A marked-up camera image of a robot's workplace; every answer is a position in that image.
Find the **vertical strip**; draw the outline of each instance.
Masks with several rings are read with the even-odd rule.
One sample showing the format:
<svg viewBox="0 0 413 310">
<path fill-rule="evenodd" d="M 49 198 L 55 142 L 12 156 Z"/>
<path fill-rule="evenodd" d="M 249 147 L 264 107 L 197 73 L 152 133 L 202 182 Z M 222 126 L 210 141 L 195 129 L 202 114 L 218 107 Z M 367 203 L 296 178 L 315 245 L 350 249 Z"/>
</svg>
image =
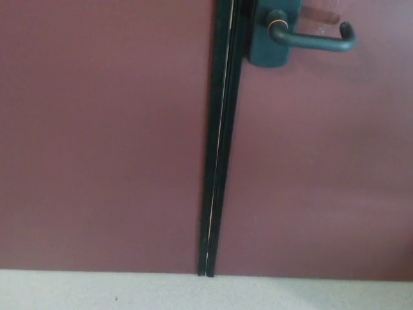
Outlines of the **vertical strip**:
<svg viewBox="0 0 413 310">
<path fill-rule="evenodd" d="M 225 100 L 228 65 L 228 46 L 233 0 L 216 0 L 212 64 L 210 78 L 210 105 L 206 141 L 204 188 L 199 235 L 198 275 L 205 275 L 216 186 L 218 145 Z"/>
<path fill-rule="evenodd" d="M 247 42 L 250 1 L 234 0 L 228 45 L 227 73 L 225 74 L 221 126 L 217 150 L 216 178 L 212 201 L 212 217 L 208 241 L 206 275 L 214 276 L 219 230 L 224 204 L 225 184 L 232 141 L 232 129 L 237 105 L 241 66 Z"/>
</svg>

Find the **door handle escutcheon plate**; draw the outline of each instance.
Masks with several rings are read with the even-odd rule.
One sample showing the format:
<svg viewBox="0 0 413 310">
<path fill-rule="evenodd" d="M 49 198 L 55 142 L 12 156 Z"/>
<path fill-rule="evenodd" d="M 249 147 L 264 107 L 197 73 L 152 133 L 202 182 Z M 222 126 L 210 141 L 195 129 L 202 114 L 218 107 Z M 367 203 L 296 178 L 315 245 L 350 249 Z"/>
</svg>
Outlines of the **door handle escutcheon plate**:
<svg viewBox="0 0 413 310">
<path fill-rule="evenodd" d="M 346 52 L 356 45 L 350 23 L 340 25 L 341 38 L 296 34 L 303 0 L 256 0 L 248 60 L 259 67 L 288 63 L 291 47 Z"/>
</svg>

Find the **door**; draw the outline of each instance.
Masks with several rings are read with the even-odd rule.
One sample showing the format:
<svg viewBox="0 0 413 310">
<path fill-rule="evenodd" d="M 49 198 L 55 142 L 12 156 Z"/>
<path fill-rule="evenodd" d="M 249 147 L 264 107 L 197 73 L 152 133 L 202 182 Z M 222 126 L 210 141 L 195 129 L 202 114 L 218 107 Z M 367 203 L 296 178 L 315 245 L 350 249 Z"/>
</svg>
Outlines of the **door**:
<svg viewBox="0 0 413 310">
<path fill-rule="evenodd" d="M 217 274 L 413 280 L 413 2 L 349 2 L 353 51 L 243 63 Z"/>
<path fill-rule="evenodd" d="M 212 1 L 0 12 L 0 268 L 196 272 Z"/>
</svg>

